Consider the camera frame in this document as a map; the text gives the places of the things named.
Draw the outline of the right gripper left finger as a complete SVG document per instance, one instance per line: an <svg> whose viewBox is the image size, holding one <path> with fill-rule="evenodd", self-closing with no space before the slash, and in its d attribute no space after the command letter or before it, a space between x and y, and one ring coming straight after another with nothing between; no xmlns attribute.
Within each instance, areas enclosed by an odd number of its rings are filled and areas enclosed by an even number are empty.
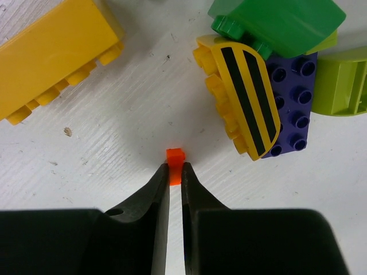
<svg viewBox="0 0 367 275"><path fill-rule="evenodd" d="M164 274L169 168L98 209L1 212L2 274Z"/></svg>

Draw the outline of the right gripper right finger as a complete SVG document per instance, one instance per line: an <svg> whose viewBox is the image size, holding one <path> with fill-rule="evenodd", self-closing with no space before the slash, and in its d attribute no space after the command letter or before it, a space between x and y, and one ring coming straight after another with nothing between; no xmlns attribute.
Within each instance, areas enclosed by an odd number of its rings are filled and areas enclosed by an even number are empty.
<svg viewBox="0 0 367 275"><path fill-rule="evenodd" d="M343 256L326 218L310 209L233 210L182 170L187 274L342 274Z"/></svg>

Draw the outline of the tiny lime green lego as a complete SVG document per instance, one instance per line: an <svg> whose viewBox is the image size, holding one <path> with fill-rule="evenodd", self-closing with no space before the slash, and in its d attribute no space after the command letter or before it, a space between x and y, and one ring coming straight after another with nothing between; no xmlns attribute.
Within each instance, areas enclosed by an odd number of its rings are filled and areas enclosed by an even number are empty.
<svg viewBox="0 0 367 275"><path fill-rule="evenodd" d="M335 30L331 33L325 40L323 40L320 44L308 50L305 55L313 54L315 52L323 51L328 48L332 48L336 46L338 42L338 30Z"/></svg>

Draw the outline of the small orange lego piece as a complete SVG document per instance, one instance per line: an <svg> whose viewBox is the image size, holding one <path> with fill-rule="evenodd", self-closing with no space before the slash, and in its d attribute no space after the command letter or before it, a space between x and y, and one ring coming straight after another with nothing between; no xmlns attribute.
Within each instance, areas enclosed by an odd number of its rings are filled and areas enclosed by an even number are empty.
<svg viewBox="0 0 367 275"><path fill-rule="evenodd" d="M181 148L172 148L166 150L166 158L169 166L169 184L171 186L181 184L182 168L186 154Z"/></svg>

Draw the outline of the yellow long lego brick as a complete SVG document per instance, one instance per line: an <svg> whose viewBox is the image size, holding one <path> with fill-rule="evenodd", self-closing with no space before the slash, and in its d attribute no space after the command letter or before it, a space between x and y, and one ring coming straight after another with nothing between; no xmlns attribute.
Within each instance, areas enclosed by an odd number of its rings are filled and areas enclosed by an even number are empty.
<svg viewBox="0 0 367 275"><path fill-rule="evenodd" d="M106 1L62 1L1 45L1 119L22 122L117 59L123 36Z"/></svg>

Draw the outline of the dark green curved lego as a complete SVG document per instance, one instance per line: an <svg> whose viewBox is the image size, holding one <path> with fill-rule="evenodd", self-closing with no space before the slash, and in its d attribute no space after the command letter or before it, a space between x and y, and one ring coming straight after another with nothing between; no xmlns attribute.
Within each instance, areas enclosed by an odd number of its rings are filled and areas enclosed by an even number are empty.
<svg viewBox="0 0 367 275"><path fill-rule="evenodd" d="M208 15L215 32L251 46L264 59L305 54L346 19L334 1L214 1Z"/></svg>

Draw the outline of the purple lego plate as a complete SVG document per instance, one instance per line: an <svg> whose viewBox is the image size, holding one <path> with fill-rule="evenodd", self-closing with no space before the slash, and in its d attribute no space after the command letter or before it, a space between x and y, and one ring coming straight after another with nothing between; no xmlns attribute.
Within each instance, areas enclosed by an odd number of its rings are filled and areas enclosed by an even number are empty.
<svg viewBox="0 0 367 275"><path fill-rule="evenodd" d="M317 57L317 52L294 58L273 55L266 61L280 117L280 134L264 159L306 148Z"/></svg>

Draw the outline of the lime green lego with swirl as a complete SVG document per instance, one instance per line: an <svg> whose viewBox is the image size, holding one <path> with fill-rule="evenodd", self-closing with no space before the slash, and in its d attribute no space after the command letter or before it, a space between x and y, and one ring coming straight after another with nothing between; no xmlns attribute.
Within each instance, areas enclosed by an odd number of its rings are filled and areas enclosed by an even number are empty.
<svg viewBox="0 0 367 275"><path fill-rule="evenodd" d="M366 46L318 57L311 111L326 116L366 113Z"/></svg>

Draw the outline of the yellow striped curved lego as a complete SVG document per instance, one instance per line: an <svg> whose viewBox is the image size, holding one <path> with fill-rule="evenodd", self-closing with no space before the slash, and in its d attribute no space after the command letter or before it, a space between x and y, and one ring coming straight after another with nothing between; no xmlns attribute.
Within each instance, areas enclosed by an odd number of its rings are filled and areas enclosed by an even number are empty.
<svg viewBox="0 0 367 275"><path fill-rule="evenodd" d="M250 46L218 35L196 39L193 56L238 153L256 161L275 145L280 117L265 61Z"/></svg>

